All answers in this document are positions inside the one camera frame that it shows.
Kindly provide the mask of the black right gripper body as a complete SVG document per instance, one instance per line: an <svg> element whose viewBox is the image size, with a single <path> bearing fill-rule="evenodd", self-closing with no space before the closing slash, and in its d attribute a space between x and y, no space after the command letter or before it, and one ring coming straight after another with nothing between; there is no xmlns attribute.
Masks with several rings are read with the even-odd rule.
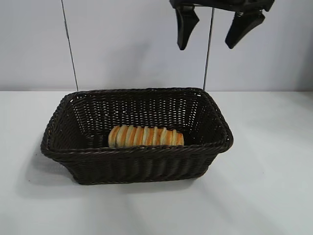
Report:
<svg viewBox="0 0 313 235"><path fill-rule="evenodd" d="M170 0L173 8L179 6L213 7L232 12L246 12L249 10L269 11L274 0Z"/></svg>

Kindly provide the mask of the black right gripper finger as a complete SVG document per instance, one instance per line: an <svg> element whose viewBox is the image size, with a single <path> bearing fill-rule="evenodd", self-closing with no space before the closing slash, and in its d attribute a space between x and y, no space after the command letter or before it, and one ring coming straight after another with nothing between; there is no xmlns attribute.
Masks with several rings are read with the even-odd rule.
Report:
<svg viewBox="0 0 313 235"><path fill-rule="evenodd" d="M244 13L241 16L235 14L225 39L228 48L233 49L243 37L261 25L264 20L265 16L262 13Z"/></svg>
<svg viewBox="0 0 313 235"><path fill-rule="evenodd" d="M191 33L199 22L199 18L194 8L176 8L175 12L178 24L177 45L180 50L185 50Z"/></svg>

